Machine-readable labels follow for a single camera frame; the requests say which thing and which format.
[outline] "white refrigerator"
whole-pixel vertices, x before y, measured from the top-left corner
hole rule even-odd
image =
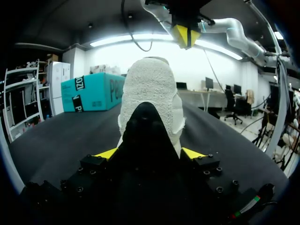
[[[64,62],[52,62],[48,70],[48,82],[50,84],[51,103],[53,114],[64,112],[61,99],[61,83],[70,80],[70,64]]]

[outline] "black table surface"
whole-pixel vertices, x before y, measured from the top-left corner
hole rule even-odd
[[[273,199],[278,200],[288,179],[267,155],[208,113],[186,103],[183,110],[187,119],[180,137],[182,147],[218,155],[223,170],[240,182],[241,192],[274,184]],[[17,138],[9,148],[24,183],[47,180],[59,188],[60,180],[69,178],[87,154],[115,148],[120,139],[119,113],[120,105],[103,112],[66,112]],[[261,222],[271,208],[258,213],[251,224]]]

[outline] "white textured object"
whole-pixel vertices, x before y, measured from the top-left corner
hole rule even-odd
[[[129,69],[123,87],[122,107],[118,117],[121,135],[137,106],[152,103],[158,111],[171,143],[180,155],[180,135],[185,125],[182,101],[169,65],[158,59],[145,58]]]
[[[289,147],[291,147],[292,144],[293,144],[293,142],[294,142],[293,137],[289,136],[288,134],[282,135],[282,140],[283,140],[284,143],[285,143],[287,146],[289,146]]]

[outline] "teal cardboard box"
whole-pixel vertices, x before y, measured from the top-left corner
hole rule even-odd
[[[65,112],[103,111],[122,101],[125,77],[91,74],[61,83]]]

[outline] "ceiling light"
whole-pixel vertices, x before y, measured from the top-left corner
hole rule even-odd
[[[134,34],[133,35],[135,40],[164,40],[164,41],[173,41],[173,37],[171,35],[167,34]],[[124,36],[118,36],[118,37],[109,37],[106,39],[102,39],[96,42],[91,43],[90,45],[93,47],[97,46],[102,46],[102,45],[108,45],[108,44],[114,44],[117,42],[122,42],[122,41],[130,41],[131,36],[130,35],[124,35]],[[218,52],[222,52],[226,55],[229,55],[236,60],[241,60],[243,59],[241,56],[238,54],[231,52],[223,47],[220,47],[218,45],[215,45],[213,43],[207,42],[207,41],[202,41],[202,40],[196,40],[195,45],[209,48]]]
[[[173,41],[172,36],[166,34],[134,34],[133,37],[135,40],[155,39],[155,40]],[[106,39],[102,39],[100,41],[93,42],[90,45],[93,47],[97,47],[101,45],[108,45],[108,44],[113,44],[121,41],[130,41],[130,40],[131,40],[130,35],[124,35],[124,36],[109,37]]]
[[[278,31],[275,31],[274,33],[278,40],[283,40],[283,36]]]
[[[207,41],[202,41],[202,40],[196,40],[195,45],[199,45],[201,47],[205,47],[205,48],[209,48],[212,50],[216,50],[218,52],[222,52],[226,55],[229,55],[233,58],[235,58],[236,60],[241,60],[243,59],[241,56],[239,56],[238,54],[235,54],[234,52],[231,52],[221,46],[215,45],[213,43],[207,42]]]

